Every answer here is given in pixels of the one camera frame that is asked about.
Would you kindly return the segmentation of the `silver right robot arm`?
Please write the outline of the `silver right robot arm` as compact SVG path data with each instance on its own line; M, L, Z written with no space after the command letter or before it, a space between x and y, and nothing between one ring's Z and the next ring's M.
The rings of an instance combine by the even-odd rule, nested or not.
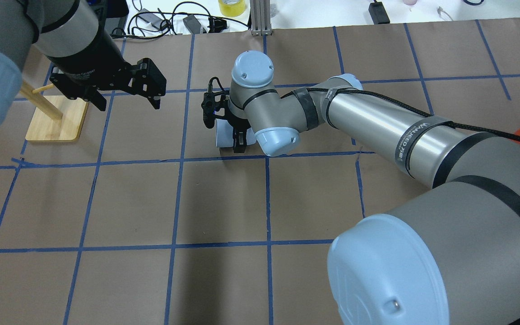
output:
M353 74L280 95L272 60L237 56L222 108L233 150L269 157L329 126L369 149L367 216L330 244L344 325L520 325L520 136L415 109Z

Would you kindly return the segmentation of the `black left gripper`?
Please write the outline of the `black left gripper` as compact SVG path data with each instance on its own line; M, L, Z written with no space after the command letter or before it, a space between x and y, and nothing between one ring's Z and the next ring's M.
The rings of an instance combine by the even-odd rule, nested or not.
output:
M64 57L49 57L55 70L52 84L70 100L82 99L99 111L107 110L101 91L121 90L141 95L159 110L167 90L167 79L150 58L132 65L110 38L95 38L81 51Z

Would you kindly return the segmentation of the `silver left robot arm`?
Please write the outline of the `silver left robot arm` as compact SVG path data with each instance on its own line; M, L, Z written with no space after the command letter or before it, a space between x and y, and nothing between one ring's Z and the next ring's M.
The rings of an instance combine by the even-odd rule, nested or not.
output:
M167 80L150 58L132 65L84 0L0 0L0 125L20 92L35 46L57 68L51 83L68 99L104 111L103 91L140 95L159 109Z

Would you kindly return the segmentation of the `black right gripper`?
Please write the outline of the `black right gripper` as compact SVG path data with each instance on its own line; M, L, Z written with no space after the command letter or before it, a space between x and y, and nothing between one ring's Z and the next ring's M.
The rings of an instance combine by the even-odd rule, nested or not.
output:
M251 125L247 119L237 117L230 109L230 100L222 100L220 107L223 109L223 116L218 118L226 120L233 128L232 130L232 150L234 153L245 153L247 148L247 130Z

